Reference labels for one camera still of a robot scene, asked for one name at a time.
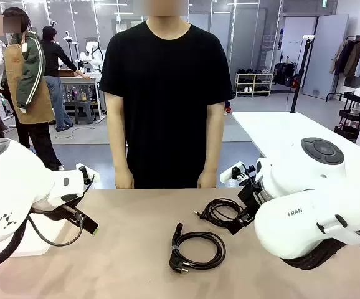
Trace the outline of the person's right hand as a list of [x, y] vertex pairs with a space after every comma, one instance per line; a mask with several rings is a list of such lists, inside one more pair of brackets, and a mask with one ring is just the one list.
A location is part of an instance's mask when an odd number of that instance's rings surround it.
[[129, 169], [115, 170], [115, 187], [116, 189], [134, 188], [134, 178]]

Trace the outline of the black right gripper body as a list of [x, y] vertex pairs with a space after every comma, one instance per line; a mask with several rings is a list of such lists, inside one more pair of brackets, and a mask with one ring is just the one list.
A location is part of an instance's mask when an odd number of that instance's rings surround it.
[[254, 218], [258, 209], [262, 205], [259, 193], [262, 191], [260, 183], [241, 182], [242, 190], [238, 198], [244, 203], [245, 207], [241, 208], [238, 218]]

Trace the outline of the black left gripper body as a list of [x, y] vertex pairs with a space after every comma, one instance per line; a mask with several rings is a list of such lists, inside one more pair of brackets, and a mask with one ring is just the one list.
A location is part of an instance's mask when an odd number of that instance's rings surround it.
[[72, 223], [73, 225], [84, 225], [85, 214], [76, 207], [62, 205], [60, 217]]

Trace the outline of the person's left hand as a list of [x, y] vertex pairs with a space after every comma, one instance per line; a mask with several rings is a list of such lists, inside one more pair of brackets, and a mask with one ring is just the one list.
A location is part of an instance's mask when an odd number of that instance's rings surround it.
[[203, 170], [197, 181], [199, 189], [212, 189], [217, 186], [217, 172]]

